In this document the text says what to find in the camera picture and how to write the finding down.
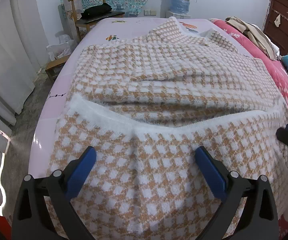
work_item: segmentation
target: wooden stool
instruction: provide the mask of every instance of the wooden stool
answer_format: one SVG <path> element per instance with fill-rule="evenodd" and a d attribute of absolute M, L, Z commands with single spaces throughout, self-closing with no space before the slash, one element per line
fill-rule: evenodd
<path fill-rule="evenodd" d="M 66 61 L 68 60 L 69 56 L 70 55 L 60 57 L 47 64 L 45 72 L 52 81 L 52 83 L 54 83 L 55 79 L 57 78 L 63 66 L 65 65 Z"/>

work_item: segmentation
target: wooden door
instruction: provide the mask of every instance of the wooden door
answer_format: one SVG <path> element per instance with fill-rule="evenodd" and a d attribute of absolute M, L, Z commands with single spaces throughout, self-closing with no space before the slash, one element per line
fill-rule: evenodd
<path fill-rule="evenodd" d="M 276 27 L 274 21 L 281 15 L 281 24 Z M 288 53 L 288 0 L 271 0 L 264 33 L 280 48 L 281 56 Z"/>

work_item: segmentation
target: water bottle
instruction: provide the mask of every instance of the water bottle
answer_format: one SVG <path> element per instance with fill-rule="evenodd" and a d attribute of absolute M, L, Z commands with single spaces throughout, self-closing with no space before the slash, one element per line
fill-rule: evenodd
<path fill-rule="evenodd" d="M 189 0 L 171 0 L 170 11 L 177 14 L 187 14 L 189 11 Z"/>

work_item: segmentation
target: pile of clothes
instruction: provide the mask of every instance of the pile of clothes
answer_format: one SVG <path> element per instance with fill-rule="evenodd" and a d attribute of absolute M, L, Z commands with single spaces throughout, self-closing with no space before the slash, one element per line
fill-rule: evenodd
<path fill-rule="evenodd" d="M 258 26 L 249 24 L 236 17 L 228 17 L 226 23 L 243 33 L 271 60 L 276 60 L 280 55 L 280 49 L 266 36 Z"/>

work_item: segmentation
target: black bag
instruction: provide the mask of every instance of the black bag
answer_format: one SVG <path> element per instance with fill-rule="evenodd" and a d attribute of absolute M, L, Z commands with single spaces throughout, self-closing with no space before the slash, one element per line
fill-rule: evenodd
<path fill-rule="evenodd" d="M 106 14 L 112 10 L 111 6 L 107 3 L 103 3 L 102 5 L 92 6 L 87 8 L 83 13 L 81 13 L 83 19 L 87 19 L 90 17 L 95 17 L 98 15 Z"/>

